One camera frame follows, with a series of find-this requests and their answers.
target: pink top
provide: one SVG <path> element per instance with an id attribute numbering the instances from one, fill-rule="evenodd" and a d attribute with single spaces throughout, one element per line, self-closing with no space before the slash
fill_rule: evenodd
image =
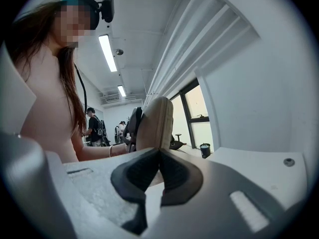
<path id="1" fill-rule="evenodd" d="M 68 101 L 59 79 L 58 59 L 51 50 L 42 45 L 40 51 L 31 60 L 31 70 L 24 61 L 17 65 L 17 70 L 26 84 L 36 95 L 21 135 L 36 140 L 44 150 L 57 153 L 62 163 L 77 162 L 71 136 L 72 121 Z"/>

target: long brown hair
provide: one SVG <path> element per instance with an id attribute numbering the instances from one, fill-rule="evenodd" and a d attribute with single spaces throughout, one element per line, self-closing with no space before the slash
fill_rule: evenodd
<path id="1" fill-rule="evenodd" d="M 5 44 L 15 65 L 22 59 L 25 59 L 25 65 L 27 63 L 30 65 L 32 57 L 40 50 L 42 43 L 51 31 L 55 14 L 61 10 L 64 3 L 63 1 L 55 1 L 40 5 L 12 24 L 9 33 L 7 33 Z M 71 101 L 74 110 L 74 115 L 71 116 L 72 131 L 78 126 L 79 132 L 82 132 L 86 129 L 86 119 L 76 93 L 73 52 L 74 47 L 62 48 L 57 58 L 60 67 L 60 80 L 67 96 L 70 114 L 69 101 Z"/>

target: woman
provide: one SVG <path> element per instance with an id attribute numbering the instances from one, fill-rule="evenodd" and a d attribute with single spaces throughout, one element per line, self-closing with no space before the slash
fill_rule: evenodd
<path id="1" fill-rule="evenodd" d="M 123 136 L 123 132 L 124 132 L 124 129 L 125 129 L 125 121 L 121 121 L 120 124 L 119 124 L 119 129 L 120 129 L 120 143 L 123 143 L 123 140 L 122 140 L 122 136 Z"/>
<path id="2" fill-rule="evenodd" d="M 75 88 L 73 53 L 80 36 L 96 28 L 94 0 L 62 0 L 39 6 L 12 24 L 9 54 L 36 95 L 21 130 L 66 162 L 126 153 L 126 145 L 84 146 L 85 113 Z"/>

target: ceiling light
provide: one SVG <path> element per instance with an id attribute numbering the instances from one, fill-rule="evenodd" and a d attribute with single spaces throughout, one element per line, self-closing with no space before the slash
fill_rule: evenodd
<path id="1" fill-rule="evenodd" d="M 101 35 L 99 36 L 99 41 L 100 41 L 106 62 L 108 63 L 108 66 L 111 72 L 116 72 L 117 69 L 116 69 L 116 65 L 115 65 L 112 50 L 111 50 L 109 36 L 107 34 Z"/>
<path id="2" fill-rule="evenodd" d="M 119 88 L 119 91 L 120 91 L 122 97 L 126 97 L 126 94 L 125 94 L 125 91 L 124 91 L 124 89 L 123 89 L 123 86 L 122 86 L 122 85 L 119 85 L 118 88 Z"/>

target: black cap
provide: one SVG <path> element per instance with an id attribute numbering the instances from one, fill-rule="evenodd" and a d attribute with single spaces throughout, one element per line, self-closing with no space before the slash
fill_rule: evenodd
<path id="1" fill-rule="evenodd" d="M 89 108 L 86 110 L 86 113 L 88 113 L 88 112 L 95 113 L 95 110 L 94 110 L 92 107 L 89 107 Z"/>

